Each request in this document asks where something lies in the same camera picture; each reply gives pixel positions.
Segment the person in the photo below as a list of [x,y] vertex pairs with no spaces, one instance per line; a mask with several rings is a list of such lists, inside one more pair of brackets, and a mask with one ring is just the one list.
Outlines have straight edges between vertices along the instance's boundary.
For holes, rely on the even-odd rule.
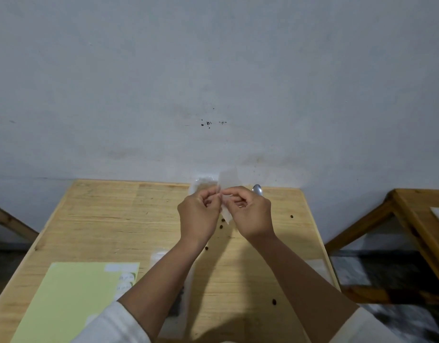
[[178,205],[180,240],[134,287],[109,305],[74,343],[154,341],[225,206],[237,229],[272,269],[312,343],[400,342],[372,314],[325,281],[275,235],[271,203],[245,187],[200,190]]

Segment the person's right arm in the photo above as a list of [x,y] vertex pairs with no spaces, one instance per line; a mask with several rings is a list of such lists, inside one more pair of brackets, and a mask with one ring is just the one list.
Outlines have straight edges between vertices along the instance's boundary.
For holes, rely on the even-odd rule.
[[278,239],[268,199],[245,187],[231,187],[222,194],[232,195],[223,202],[239,232],[274,272],[312,343],[330,342],[359,306]]

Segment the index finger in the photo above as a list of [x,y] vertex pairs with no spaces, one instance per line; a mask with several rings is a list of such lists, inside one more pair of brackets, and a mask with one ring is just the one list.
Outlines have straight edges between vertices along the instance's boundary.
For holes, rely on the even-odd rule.
[[250,189],[247,189],[243,186],[239,187],[228,187],[228,189],[221,190],[223,195],[236,195],[243,198],[246,202],[250,202],[256,194],[252,192]]
[[212,187],[199,190],[198,192],[195,192],[193,195],[201,198],[202,200],[205,200],[209,196],[215,195],[217,192],[218,192],[218,186],[214,185]]

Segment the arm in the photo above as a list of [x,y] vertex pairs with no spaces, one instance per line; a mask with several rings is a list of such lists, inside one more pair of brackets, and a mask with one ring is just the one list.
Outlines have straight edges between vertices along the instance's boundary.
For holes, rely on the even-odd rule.
[[261,254],[313,343],[327,343],[358,309],[274,233],[270,201],[244,187],[223,190],[240,233]]
[[180,241],[118,300],[151,340],[159,334],[189,269],[215,231],[221,208],[216,190],[201,190],[178,205]]

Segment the person's right hand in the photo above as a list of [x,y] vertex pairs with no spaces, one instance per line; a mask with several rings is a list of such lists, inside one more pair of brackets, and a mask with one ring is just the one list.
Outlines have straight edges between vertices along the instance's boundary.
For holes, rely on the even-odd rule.
[[230,187],[221,190],[223,203],[232,214],[237,229],[250,243],[261,238],[275,237],[270,215],[270,200],[245,187]]

